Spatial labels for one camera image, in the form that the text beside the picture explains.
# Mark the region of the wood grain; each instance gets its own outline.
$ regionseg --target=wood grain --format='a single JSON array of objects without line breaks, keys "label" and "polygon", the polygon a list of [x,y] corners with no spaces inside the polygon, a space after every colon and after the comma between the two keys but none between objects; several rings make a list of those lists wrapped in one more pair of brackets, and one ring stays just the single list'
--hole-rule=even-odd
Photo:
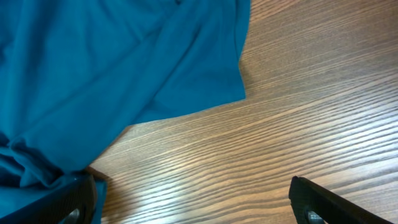
[{"label": "wood grain", "polygon": [[398,1],[253,0],[247,100],[130,127],[104,223],[295,223],[304,176],[398,223]]}]

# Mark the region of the wooden table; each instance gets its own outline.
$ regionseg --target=wooden table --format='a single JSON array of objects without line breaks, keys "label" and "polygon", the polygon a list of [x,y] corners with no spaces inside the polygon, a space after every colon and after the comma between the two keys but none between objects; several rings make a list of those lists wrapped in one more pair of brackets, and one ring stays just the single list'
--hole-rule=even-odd
[{"label": "wooden table", "polygon": [[306,177],[398,223],[398,1],[253,0],[247,100],[130,127],[104,223],[295,223]]}]

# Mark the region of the wrinkled fabric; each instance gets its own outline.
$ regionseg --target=wrinkled fabric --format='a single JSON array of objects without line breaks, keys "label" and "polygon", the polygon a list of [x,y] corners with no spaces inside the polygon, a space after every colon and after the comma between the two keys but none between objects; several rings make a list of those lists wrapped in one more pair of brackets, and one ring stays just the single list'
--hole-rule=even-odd
[{"label": "wrinkled fabric", "polygon": [[128,125],[244,99],[249,0],[1,0],[0,217]]}]

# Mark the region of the black plastic part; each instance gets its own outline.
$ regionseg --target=black plastic part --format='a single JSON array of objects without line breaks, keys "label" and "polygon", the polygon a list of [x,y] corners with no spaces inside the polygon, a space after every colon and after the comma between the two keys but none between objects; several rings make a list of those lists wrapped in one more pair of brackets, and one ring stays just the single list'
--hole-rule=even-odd
[{"label": "black plastic part", "polygon": [[303,177],[293,177],[289,199],[298,224],[311,224],[311,211],[328,224],[391,224]]},{"label": "black plastic part", "polygon": [[76,177],[72,184],[58,189],[44,198],[19,209],[0,219],[0,223],[43,223],[53,224],[64,220],[72,223],[69,217],[78,210],[73,224],[89,224],[93,218],[97,193],[92,175],[84,174]]}]

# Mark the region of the blue cloth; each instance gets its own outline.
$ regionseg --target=blue cloth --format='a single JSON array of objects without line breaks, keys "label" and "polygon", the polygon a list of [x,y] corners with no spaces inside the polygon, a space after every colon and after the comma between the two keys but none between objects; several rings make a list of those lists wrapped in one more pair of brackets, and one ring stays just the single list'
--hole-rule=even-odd
[{"label": "blue cloth", "polygon": [[1,0],[0,217],[128,125],[244,99],[249,0]]}]

